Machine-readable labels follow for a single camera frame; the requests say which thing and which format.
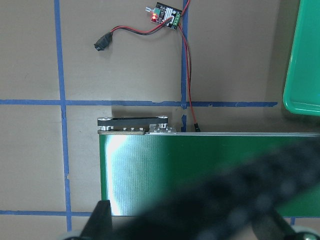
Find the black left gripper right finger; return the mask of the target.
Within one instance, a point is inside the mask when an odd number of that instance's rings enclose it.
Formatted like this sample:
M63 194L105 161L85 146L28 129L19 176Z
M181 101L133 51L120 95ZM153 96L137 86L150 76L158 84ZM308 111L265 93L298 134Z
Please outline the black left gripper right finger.
M252 222L252 231L258 240L299 240L299 234L273 210Z

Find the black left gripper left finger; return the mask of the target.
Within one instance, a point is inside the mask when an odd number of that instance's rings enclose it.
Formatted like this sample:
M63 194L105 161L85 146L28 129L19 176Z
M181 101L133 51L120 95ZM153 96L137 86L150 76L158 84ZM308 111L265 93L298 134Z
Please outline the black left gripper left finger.
M109 200L97 202L80 233L81 240L108 240L112 233L112 213Z

